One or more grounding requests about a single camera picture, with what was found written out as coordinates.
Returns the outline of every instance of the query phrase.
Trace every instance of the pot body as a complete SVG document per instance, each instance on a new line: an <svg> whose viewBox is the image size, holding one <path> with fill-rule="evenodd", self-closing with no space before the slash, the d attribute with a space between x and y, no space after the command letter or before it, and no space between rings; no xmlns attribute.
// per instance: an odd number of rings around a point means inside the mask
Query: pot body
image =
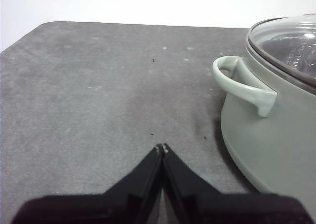
<svg viewBox="0 0 316 224"><path fill-rule="evenodd" d="M277 96L269 113L262 116L255 103L227 93L221 112L227 149L258 190L298 198L315 219L316 96L271 72L248 50L241 60ZM219 83L221 79L213 76ZM249 85L248 78L236 70L230 72L230 80Z"/></svg>

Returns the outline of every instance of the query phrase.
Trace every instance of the gray countertop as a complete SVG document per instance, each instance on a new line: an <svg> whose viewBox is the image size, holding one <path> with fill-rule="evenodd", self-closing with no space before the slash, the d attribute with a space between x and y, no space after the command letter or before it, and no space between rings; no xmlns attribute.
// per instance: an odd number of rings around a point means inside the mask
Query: gray countertop
<svg viewBox="0 0 316 224"><path fill-rule="evenodd" d="M225 148L210 72L246 33L50 22L3 51L1 223L31 198L102 193L163 142L220 191L255 191Z"/></svg>

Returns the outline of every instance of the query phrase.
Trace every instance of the black plastic piece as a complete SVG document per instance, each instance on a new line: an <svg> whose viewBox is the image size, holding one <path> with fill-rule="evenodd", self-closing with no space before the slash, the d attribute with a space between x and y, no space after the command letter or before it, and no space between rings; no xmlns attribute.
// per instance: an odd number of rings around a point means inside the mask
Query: black plastic piece
<svg viewBox="0 0 316 224"><path fill-rule="evenodd" d="M299 201L276 194L222 194L164 145L163 174L182 224L312 224Z"/></svg>
<svg viewBox="0 0 316 224"><path fill-rule="evenodd" d="M312 224L299 201L276 194L221 194L172 150L157 145L100 195L47 196L25 203L13 224L144 224L161 189L181 224Z"/></svg>
<svg viewBox="0 0 316 224"><path fill-rule="evenodd" d="M161 192L163 150L99 195L46 196L25 203L12 224L144 224Z"/></svg>

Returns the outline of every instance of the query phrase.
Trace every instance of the white wall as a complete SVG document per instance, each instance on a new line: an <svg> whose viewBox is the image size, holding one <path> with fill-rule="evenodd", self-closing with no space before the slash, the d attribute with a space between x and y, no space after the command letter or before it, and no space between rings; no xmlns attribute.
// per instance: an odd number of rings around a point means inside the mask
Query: white wall
<svg viewBox="0 0 316 224"><path fill-rule="evenodd" d="M316 0L1 0L1 51L56 20L248 28L312 12Z"/></svg>

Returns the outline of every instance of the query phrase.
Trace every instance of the glass lid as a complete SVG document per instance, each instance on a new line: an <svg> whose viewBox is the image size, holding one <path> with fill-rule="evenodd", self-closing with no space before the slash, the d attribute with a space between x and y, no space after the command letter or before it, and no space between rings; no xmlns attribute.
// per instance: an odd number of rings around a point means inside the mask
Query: glass lid
<svg viewBox="0 0 316 224"><path fill-rule="evenodd" d="M316 86L316 14L260 22L248 40L265 60Z"/></svg>

